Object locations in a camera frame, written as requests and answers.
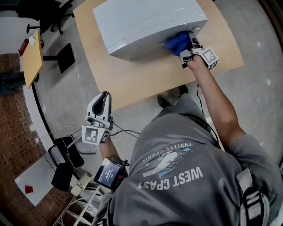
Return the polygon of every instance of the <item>gray floor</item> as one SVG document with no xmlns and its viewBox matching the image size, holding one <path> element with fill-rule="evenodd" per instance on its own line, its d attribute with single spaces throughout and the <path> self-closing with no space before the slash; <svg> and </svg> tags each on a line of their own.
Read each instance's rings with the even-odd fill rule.
<svg viewBox="0 0 283 226">
<path fill-rule="evenodd" d="M 241 127 L 247 133 L 253 134 L 272 159 L 278 162 L 283 153 L 283 55 L 277 36 L 257 0 L 216 0 L 215 3 L 228 22 L 245 62 L 244 67 L 217 75 L 216 80 L 233 103 Z M 45 41 L 44 54 L 57 54 L 66 42 L 72 43 L 87 105 L 98 94 L 98 89 L 74 18 L 63 26 L 64 33 L 61 37 L 58 32 L 49 31 L 42 35 Z M 196 82 L 187 86 L 199 105 Z M 75 64 L 61 74 L 56 62 L 44 62 L 36 89 L 41 106 L 46 107 L 45 117 L 50 129 L 59 129 L 54 132 L 55 138 L 79 128 L 84 121 L 86 108 Z M 120 127 L 140 132 L 160 110 L 156 97 L 150 97 L 116 110 L 112 116 Z M 206 106 L 204 111 L 209 117 Z M 113 142 L 121 157 L 130 159 L 135 138 L 122 133 L 116 136 Z M 80 144 L 79 147 L 82 151 L 91 150 L 91 147 L 85 144 Z M 85 168 L 95 172 L 100 165 L 101 156 L 97 154 L 85 158 L 85 161 Z"/>
</svg>

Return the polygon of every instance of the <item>blue rag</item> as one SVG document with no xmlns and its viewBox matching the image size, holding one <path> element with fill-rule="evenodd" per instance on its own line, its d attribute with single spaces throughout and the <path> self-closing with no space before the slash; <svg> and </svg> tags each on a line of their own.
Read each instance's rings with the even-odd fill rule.
<svg viewBox="0 0 283 226">
<path fill-rule="evenodd" d="M 165 42 L 165 47 L 175 55 L 180 56 L 180 53 L 184 51 L 188 44 L 191 44 L 191 40 L 188 36 L 187 31 L 182 31 L 176 36 L 169 38 Z"/>
</svg>

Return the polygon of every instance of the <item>white box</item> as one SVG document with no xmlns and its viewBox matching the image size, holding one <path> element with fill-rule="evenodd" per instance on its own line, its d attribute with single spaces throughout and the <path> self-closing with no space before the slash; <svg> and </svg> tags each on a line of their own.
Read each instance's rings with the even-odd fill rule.
<svg viewBox="0 0 283 226">
<path fill-rule="evenodd" d="M 164 46 L 178 32 L 198 34 L 207 22 L 195 0 L 107 0 L 93 13 L 108 53 L 124 60 Z"/>
</svg>

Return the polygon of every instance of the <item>small display screen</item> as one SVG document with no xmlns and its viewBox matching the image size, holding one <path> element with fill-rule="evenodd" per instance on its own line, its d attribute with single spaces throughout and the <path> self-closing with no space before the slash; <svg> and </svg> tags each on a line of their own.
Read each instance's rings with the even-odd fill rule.
<svg viewBox="0 0 283 226">
<path fill-rule="evenodd" d="M 103 170 L 98 179 L 98 182 L 108 187 L 111 187 L 113 180 L 115 179 L 119 169 L 120 166 L 107 160 L 103 166 Z"/>
</svg>

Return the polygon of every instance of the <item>desk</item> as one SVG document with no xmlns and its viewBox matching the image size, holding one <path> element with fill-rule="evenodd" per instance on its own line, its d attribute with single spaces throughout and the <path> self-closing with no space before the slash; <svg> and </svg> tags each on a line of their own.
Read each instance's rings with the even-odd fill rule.
<svg viewBox="0 0 283 226">
<path fill-rule="evenodd" d="M 99 91 L 112 95 L 112 110 L 122 108 L 165 90 L 195 81 L 192 72 L 182 69 L 180 58 L 160 50 L 137 61 L 109 56 L 92 9 L 104 0 L 86 0 L 74 10 L 76 25 L 89 66 Z M 208 18 L 198 34 L 199 42 L 219 57 L 213 75 L 244 65 L 230 28 L 212 0 L 197 0 Z"/>
<path fill-rule="evenodd" d="M 31 45 L 28 43 L 26 50 L 23 53 L 23 72 L 28 89 L 43 65 L 39 29 L 36 29 L 33 36 L 35 38 L 35 44 Z"/>
</svg>

